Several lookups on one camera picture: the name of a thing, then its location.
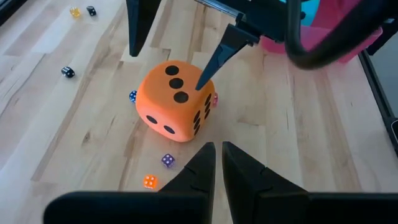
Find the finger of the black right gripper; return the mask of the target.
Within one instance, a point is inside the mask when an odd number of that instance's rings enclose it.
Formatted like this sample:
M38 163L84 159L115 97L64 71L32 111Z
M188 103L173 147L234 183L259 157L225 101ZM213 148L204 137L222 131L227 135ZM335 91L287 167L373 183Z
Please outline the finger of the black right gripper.
M201 90L231 57L245 46L257 44L259 40L259 33L249 27L228 24L220 43L200 75L195 89Z
M137 57L142 50L161 0L126 0L129 54Z

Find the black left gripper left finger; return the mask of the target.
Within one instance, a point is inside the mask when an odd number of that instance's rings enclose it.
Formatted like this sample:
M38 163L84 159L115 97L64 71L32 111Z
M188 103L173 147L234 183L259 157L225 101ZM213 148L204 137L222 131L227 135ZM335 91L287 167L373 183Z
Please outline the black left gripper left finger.
M215 191L216 151L205 143L164 187L161 217L172 223L211 223Z

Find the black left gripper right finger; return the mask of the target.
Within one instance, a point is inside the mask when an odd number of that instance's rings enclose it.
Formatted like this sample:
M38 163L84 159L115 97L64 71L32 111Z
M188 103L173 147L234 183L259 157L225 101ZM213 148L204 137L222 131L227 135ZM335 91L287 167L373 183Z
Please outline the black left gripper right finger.
M222 144L224 185L234 223L303 223L307 191L231 142Z

